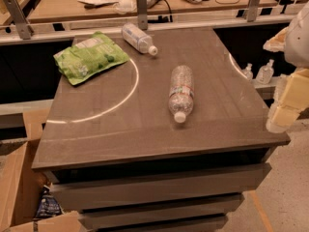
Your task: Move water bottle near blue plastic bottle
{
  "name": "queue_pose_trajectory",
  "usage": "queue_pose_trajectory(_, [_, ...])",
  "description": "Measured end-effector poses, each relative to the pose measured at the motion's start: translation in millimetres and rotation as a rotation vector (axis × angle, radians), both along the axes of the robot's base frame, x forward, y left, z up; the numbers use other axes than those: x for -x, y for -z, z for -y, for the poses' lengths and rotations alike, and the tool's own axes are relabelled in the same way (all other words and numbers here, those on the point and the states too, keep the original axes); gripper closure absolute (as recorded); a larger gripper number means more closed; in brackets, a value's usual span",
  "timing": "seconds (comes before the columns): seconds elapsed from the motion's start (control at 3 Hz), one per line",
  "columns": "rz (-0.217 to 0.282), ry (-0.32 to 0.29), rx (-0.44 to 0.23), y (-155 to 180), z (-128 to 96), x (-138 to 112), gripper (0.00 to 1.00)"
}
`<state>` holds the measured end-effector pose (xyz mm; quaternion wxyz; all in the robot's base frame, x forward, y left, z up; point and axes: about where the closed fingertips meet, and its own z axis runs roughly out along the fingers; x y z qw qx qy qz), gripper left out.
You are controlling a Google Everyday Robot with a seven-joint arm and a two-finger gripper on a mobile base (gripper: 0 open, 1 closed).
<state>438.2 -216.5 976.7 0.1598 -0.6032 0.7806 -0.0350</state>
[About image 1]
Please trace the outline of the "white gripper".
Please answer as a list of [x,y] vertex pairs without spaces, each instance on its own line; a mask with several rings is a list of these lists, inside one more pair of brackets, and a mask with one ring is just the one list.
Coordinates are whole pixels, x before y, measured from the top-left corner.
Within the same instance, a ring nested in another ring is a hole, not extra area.
[[309,70],[298,70],[290,76],[281,74],[273,99],[266,128],[273,133],[282,133],[294,123],[299,112],[309,107]]

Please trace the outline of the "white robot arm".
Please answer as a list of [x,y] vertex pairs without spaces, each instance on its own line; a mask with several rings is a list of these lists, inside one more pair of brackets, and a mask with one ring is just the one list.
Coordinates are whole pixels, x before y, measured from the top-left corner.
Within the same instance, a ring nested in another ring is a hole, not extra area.
[[285,61],[295,66],[292,74],[279,77],[267,115],[267,130],[281,133],[309,107],[309,2],[288,27],[266,41],[263,49],[282,51]]

